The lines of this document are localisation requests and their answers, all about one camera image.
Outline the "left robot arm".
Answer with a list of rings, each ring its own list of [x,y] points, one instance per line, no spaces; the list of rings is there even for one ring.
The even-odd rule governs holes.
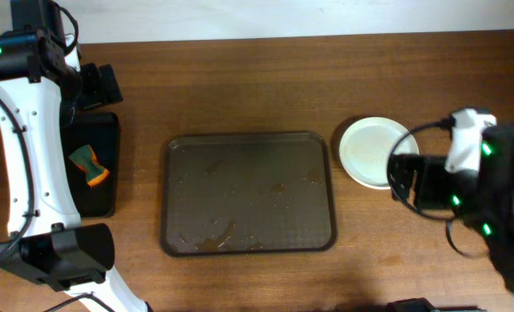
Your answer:
[[[0,132],[10,189],[0,269],[48,285],[92,311],[147,311],[114,265],[105,224],[83,225],[66,175],[62,116],[120,102],[110,65],[81,62],[71,14],[53,1],[14,1],[0,35]]]

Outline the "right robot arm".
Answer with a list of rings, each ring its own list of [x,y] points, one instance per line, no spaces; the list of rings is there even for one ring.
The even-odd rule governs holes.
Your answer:
[[[514,295],[514,125],[485,129],[477,150],[478,169],[456,173],[445,169],[444,156],[390,153],[387,182],[393,199],[412,212],[476,231]]]

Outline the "small black tray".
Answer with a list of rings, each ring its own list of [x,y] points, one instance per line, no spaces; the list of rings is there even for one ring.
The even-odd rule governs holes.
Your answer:
[[[61,130],[66,174],[75,206],[82,218],[109,218],[114,214],[120,155],[120,123],[114,113],[80,114]],[[89,145],[109,175],[94,186],[69,156]]]

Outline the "green and orange sponge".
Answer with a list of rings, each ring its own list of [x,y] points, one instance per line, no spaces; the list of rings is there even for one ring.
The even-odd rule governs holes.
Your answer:
[[[86,182],[90,187],[99,185],[110,174],[110,171],[99,163],[90,145],[79,147],[68,158],[78,169],[84,172]]]

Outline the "pale green plate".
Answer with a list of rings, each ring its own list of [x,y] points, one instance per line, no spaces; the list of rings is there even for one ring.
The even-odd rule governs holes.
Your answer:
[[[400,123],[383,117],[367,117],[352,123],[338,145],[343,169],[361,185],[388,190],[387,161],[394,145],[407,133]]]

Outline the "large brown serving tray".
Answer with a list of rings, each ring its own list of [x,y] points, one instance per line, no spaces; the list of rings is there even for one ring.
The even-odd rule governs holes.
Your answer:
[[[329,150],[312,132],[165,144],[159,244],[171,257],[315,252],[337,239]]]

